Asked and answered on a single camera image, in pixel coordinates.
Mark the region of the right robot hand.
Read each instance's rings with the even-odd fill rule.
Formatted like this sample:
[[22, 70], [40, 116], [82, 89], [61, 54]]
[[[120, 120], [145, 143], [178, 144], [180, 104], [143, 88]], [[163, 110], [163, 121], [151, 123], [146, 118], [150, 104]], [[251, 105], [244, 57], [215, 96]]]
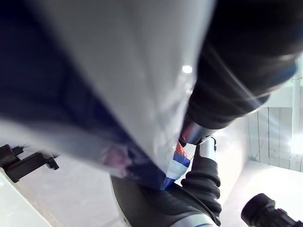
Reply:
[[221, 180], [214, 137], [196, 146], [191, 170], [181, 184], [163, 191], [111, 177], [116, 206], [128, 227], [218, 227]]

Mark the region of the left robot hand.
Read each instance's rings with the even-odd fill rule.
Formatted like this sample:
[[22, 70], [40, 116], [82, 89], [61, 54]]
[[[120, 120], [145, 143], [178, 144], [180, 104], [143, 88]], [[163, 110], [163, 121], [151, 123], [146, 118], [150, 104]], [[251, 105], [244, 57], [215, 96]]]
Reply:
[[302, 1], [218, 1], [179, 142], [200, 144], [258, 110], [295, 74], [302, 51]]

